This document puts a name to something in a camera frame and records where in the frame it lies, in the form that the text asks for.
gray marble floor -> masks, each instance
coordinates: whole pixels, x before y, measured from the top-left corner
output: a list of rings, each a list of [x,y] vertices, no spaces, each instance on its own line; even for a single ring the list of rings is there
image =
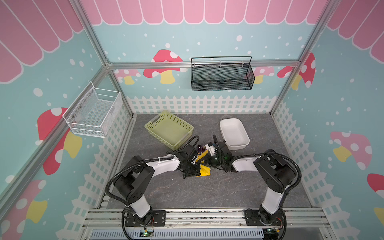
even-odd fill
[[[213,142],[212,134],[222,141],[219,122],[222,119],[238,118],[242,121],[250,138],[249,145],[232,151],[234,156],[252,154],[273,149],[288,155],[283,141],[269,114],[178,114],[194,126],[194,135],[200,136],[199,144]],[[123,168],[131,157],[154,158],[166,155],[169,150],[152,137],[144,125],[153,115],[138,115],[126,154]],[[152,178],[145,196],[152,208],[200,208],[200,207],[259,207],[266,193],[266,184],[257,172],[224,172],[211,169],[210,176],[182,179],[180,171],[167,172]],[[109,209],[121,209],[123,204],[110,199]],[[300,184],[290,192],[284,207],[310,207],[303,186]]]

white wire mesh basket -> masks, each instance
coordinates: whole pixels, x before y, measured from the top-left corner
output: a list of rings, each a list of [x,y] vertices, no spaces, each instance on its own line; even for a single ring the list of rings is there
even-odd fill
[[[74,134],[105,137],[122,106],[121,93],[90,82],[63,118]]]

yellow bag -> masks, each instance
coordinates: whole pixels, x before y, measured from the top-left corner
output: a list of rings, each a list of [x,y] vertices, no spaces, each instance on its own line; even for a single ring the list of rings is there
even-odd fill
[[[206,154],[208,153],[208,150],[206,150],[205,152],[203,152],[200,156],[197,157],[196,159],[196,162],[199,160],[199,159],[202,159]],[[202,177],[202,176],[209,176],[211,175],[211,168],[209,167],[206,167],[206,166],[203,166],[203,165],[200,165],[201,169],[200,169],[200,176],[197,176],[197,177]]]

green plastic basket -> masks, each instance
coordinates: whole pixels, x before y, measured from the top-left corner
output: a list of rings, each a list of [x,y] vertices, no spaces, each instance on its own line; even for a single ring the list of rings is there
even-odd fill
[[[179,149],[193,133],[193,126],[176,115],[162,111],[152,118],[145,128],[148,132],[172,150]]]

mushroom illustration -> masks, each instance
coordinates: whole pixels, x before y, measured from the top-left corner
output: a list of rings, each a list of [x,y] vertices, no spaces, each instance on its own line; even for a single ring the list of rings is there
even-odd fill
[[[379,207],[375,207],[373,209],[375,211],[375,214],[382,225],[384,225],[384,209],[381,209]]]
[[[384,198],[384,176],[380,174],[368,174],[367,182],[375,193]]]
[[[29,183],[19,200],[1,223],[3,240],[18,240],[22,237],[26,219],[38,223],[47,209],[48,202],[34,201],[46,184],[45,180],[33,180]]]
[[[181,62],[183,61],[176,53],[161,49],[153,57],[151,62]],[[144,76],[147,78],[153,78],[157,75],[161,75],[160,83],[172,84],[175,82],[175,78],[172,75],[172,71],[186,72],[186,68],[162,68],[162,69],[145,69]]]
[[[361,170],[365,170],[372,159],[372,147],[368,138],[364,135],[349,132],[331,132],[331,144],[339,144],[339,148],[333,149],[336,157],[341,161],[353,156]]]
[[[279,78],[285,78],[285,77],[289,76],[292,69],[293,69],[293,67],[287,66],[287,67],[283,68],[282,70],[280,70],[277,73],[277,76]],[[299,89],[299,83],[300,83],[301,79],[304,80],[305,86],[307,88],[309,88],[313,83],[315,71],[316,71],[316,60],[315,60],[313,53],[310,53],[310,55],[308,56],[304,65],[302,66],[299,74],[293,80],[293,83],[291,86],[292,89],[296,90],[296,91]]]
[[[40,115],[40,117],[37,119],[37,130],[40,139],[39,141],[36,141],[37,145],[39,145],[48,136],[57,122],[61,119],[62,113],[65,111],[66,108],[53,108],[51,110],[45,111]],[[54,174],[59,169],[64,150],[69,153],[71,158],[75,158],[79,153],[82,144],[83,139],[74,135],[68,129],[43,163],[45,174]]]
[[[264,76],[272,77],[275,74],[275,70],[273,67],[255,67],[253,68],[253,73],[255,75],[254,84],[259,84],[263,82]]]
[[[135,84],[135,81],[132,79],[132,76],[140,77],[141,74],[137,69],[116,69],[114,71],[115,76],[117,77],[119,83],[122,83],[124,79],[125,85]]]

